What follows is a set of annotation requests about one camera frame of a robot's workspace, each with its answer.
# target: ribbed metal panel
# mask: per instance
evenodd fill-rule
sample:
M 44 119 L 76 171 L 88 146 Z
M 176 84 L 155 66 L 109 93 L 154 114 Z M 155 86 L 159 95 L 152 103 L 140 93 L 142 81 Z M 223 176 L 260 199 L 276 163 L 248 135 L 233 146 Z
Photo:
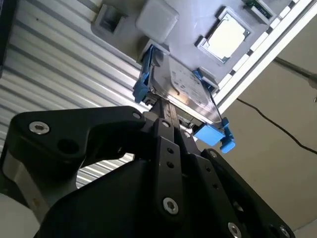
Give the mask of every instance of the ribbed metal panel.
M 137 65 L 121 60 L 91 32 L 100 1 L 20 1 L 0 80 L 0 151 L 18 113 L 121 105 L 149 109 L 132 96 Z M 78 186 L 131 160 L 126 155 L 84 168 Z

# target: blue plastic tab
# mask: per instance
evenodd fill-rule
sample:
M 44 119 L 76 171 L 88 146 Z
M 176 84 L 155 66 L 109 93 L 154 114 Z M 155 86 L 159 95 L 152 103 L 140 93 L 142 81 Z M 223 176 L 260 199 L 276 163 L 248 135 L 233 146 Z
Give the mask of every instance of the blue plastic tab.
M 234 143 L 234 137 L 228 127 L 228 118 L 222 119 L 222 126 L 224 134 L 212 125 L 205 124 L 199 131 L 195 133 L 195 136 L 209 146 L 215 146 L 221 141 L 220 149 L 222 153 L 226 154 L 232 150 L 236 144 Z
M 143 98 L 146 96 L 148 91 L 149 89 L 147 85 L 145 85 L 141 81 L 137 81 L 136 84 L 134 85 L 134 91 L 133 91 L 134 101 L 136 103 L 142 102 Z
M 195 137 L 209 146 L 215 146 L 225 135 L 212 125 L 206 124 L 195 133 Z
M 152 53 L 153 53 L 153 46 L 150 46 L 148 51 L 144 54 L 143 61 L 142 61 L 142 71 L 139 80 L 134 85 L 133 89 L 133 96 L 134 101 L 136 103 L 142 102 L 143 98 L 148 93 L 149 89 L 147 86 L 147 79 L 150 74 L 150 66 L 152 60 Z
M 224 130 L 225 137 L 221 140 L 222 146 L 220 147 L 222 153 L 226 154 L 232 150 L 236 144 L 234 143 L 234 137 L 229 129 L 229 120 L 228 118 L 222 119 L 222 126 Z

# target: screw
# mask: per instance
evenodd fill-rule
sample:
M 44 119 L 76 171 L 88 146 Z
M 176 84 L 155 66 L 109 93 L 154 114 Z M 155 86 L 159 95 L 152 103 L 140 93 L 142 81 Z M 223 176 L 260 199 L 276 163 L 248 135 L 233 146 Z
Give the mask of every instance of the screw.
M 187 138 L 190 138 L 190 134 L 186 131 L 185 132 L 185 136 L 187 137 Z
M 178 205 L 170 197 L 164 198 L 163 207 L 170 215 L 176 215 L 178 213 Z
M 239 228 L 236 226 L 236 224 L 229 222 L 228 223 L 228 228 L 230 233 L 233 235 L 234 238 L 241 238 L 241 231 L 239 230 Z
M 217 157 L 217 154 L 214 151 L 210 151 L 211 156 L 213 156 L 214 158 Z
M 287 238 L 291 238 L 291 236 L 289 235 L 289 233 L 288 233 L 288 231 L 286 230 L 285 227 L 280 226 L 279 228 L 281 229 L 282 233 L 283 233 Z
M 165 125 L 166 127 L 170 127 L 170 125 L 169 125 L 166 121 L 163 121 L 162 123 L 163 123 L 163 125 Z
M 141 118 L 141 116 L 138 114 L 138 113 L 133 113 L 132 114 L 136 119 L 140 119 Z
M 29 124 L 29 130 L 38 135 L 44 135 L 50 131 L 49 125 L 41 121 L 34 121 Z

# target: black cable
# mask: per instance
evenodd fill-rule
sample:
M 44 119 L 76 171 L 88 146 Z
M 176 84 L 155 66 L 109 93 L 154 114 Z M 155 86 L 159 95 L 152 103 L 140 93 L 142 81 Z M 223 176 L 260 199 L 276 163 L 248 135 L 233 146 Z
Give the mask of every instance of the black cable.
M 270 118 L 268 118 L 267 116 L 265 116 L 258 108 L 256 108 L 255 106 L 253 106 L 253 105 L 251 105 L 251 104 L 249 104 L 249 103 L 247 103 L 247 102 L 245 102 L 245 101 L 243 101 L 243 100 L 241 100 L 241 99 L 239 99 L 239 98 L 238 98 L 237 100 L 238 100 L 240 103 L 242 103 L 242 104 L 244 104 L 244 105 L 246 105 L 246 106 L 248 106 L 248 107 L 250 107 L 250 108 L 256 110 L 256 111 L 261 115 L 261 117 L 263 117 L 265 120 L 267 120 L 268 122 L 272 123 L 272 124 L 275 125 L 277 128 L 279 128 L 281 131 L 283 131 L 285 134 L 287 134 L 292 140 L 295 141 L 296 144 L 298 144 L 298 146 L 300 146 L 300 147 L 302 147 L 303 149 L 308 150 L 309 152 L 312 152 L 312 153 L 314 153 L 314 154 L 317 155 L 317 151 L 316 151 L 316 150 L 313 150 L 313 149 L 311 149 L 311 148 L 309 148 L 309 147 L 303 145 L 301 142 L 298 141 L 298 139 L 295 138 L 295 136 L 293 136 L 293 135 L 292 135 L 291 133 L 289 133 L 286 129 L 284 129 L 284 128 L 281 127 L 279 124 L 273 122 Z

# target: black metal bracket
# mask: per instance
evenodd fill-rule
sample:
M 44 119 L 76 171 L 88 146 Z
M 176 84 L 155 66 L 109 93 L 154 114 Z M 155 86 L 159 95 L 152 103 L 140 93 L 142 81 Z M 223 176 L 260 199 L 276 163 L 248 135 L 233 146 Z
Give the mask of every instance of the black metal bracket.
M 18 0 L 0 0 L 0 78 Z
M 134 161 L 76 189 L 80 168 L 125 153 Z M 23 202 L 22 192 L 41 222 L 38 238 L 294 238 L 217 152 L 200 153 L 167 101 L 144 115 L 131 107 L 19 114 L 0 162 L 16 192 L 7 194 Z

